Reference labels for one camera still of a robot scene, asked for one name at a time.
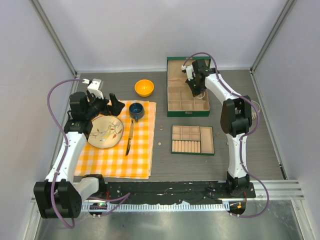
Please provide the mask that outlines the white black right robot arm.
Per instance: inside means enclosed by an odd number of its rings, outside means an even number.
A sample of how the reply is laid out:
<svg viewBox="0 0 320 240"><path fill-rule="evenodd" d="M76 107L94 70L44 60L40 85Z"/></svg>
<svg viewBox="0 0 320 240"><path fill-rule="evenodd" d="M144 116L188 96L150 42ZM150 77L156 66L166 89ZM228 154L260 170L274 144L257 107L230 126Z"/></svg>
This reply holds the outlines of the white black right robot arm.
<svg viewBox="0 0 320 240"><path fill-rule="evenodd" d="M229 149L229 166L226 177L226 193L233 198L241 195L250 185L247 170L247 134L252 126L251 99L234 91L215 68L207 66L204 59L190 65L183 64L181 71L194 97L212 92L222 104L220 126L226 134Z"/></svg>

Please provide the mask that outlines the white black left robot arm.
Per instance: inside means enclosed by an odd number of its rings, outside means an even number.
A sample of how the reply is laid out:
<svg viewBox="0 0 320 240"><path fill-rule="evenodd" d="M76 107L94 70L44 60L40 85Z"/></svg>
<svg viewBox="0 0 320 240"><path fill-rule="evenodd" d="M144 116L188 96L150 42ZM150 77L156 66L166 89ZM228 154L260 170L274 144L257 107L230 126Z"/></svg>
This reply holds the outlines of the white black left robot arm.
<svg viewBox="0 0 320 240"><path fill-rule="evenodd" d="M115 94L98 98L93 93L76 92L69 97L68 119L63 127L63 142L49 174L35 183L33 193L43 219L75 219L80 215L83 201L89 197L102 199L107 185L101 174L87 174L73 183L80 154L98 115L117 117L125 104Z"/></svg>

